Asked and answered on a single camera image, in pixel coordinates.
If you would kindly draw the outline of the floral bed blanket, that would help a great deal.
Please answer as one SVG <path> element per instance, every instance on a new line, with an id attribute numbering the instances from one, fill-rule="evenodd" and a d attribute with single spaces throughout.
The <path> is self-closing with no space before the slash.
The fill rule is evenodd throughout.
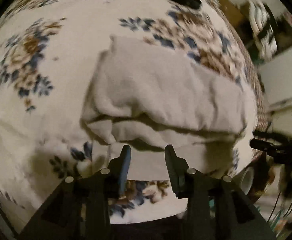
<path id="1" fill-rule="evenodd" d="M 257 79 L 217 0 L 15 0 L 0 19 L 0 206 L 21 230 L 62 179 L 132 151 L 111 222 L 182 213 L 165 146 L 202 173 L 248 166 Z"/>

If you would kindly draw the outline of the beige long-sleeve shirt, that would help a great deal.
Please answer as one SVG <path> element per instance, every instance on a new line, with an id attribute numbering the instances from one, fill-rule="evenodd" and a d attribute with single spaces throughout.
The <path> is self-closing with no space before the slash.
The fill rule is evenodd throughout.
<path id="1" fill-rule="evenodd" d="M 181 53 L 112 35 L 81 119 L 111 157 L 132 148 L 130 180 L 166 180 L 166 145 L 203 173 L 235 175 L 253 158 L 256 100 L 241 85 Z"/>

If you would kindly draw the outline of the white wardrobe shelf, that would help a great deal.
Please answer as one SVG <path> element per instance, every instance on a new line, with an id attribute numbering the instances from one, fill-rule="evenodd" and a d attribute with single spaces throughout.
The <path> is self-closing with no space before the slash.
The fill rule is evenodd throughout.
<path id="1" fill-rule="evenodd" d="M 292 15 L 286 11 L 277 25 L 277 52 L 257 67 L 269 105 L 292 100 Z"/>

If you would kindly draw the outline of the chair with piled clothes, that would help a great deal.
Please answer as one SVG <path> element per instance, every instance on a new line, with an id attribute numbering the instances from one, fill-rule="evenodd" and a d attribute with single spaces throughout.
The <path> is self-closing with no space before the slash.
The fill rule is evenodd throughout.
<path id="1" fill-rule="evenodd" d="M 246 5 L 252 31 L 252 40 L 248 42 L 246 48 L 257 62 L 269 62 L 278 51 L 277 21 L 267 4 L 248 0 Z"/>

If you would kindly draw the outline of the brown cardboard box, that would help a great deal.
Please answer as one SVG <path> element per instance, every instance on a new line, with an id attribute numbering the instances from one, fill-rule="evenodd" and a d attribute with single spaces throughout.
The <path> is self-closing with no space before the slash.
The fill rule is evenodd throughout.
<path id="1" fill-rule="evenodd" d="M 229 0 L 218 0 L 220 4 L 220 10 L 224 13 L 229 23 L 234 27 L 238 28 L 248 19 L 240 12 L 240 9 L 237 8 Z"/>

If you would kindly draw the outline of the brown checkered bed sheet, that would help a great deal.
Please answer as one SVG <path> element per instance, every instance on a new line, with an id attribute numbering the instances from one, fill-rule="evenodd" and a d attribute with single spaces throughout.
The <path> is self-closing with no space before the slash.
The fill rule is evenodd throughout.
<path id="1" fill-rule="evenodd" d="M 267 115 L 265 99 L 262 92 L 261 83 L 258 78 L 257 70 L 255 66 L 253 65 L 250 55 L 247 49 L 245 48 L 243 42 L 239 39 L 237 41 L 237 44 L 245 59 L 245 68 L 244 68 L 245 77 L 248 83 L 251 85 L 252 90 L 254 91 L 254 94 L 255 94 L 255 98 L 256 98 L 256 109 L 257 109 L 256 130 L 265 132 L 269 125 L 269 118 Z"/>

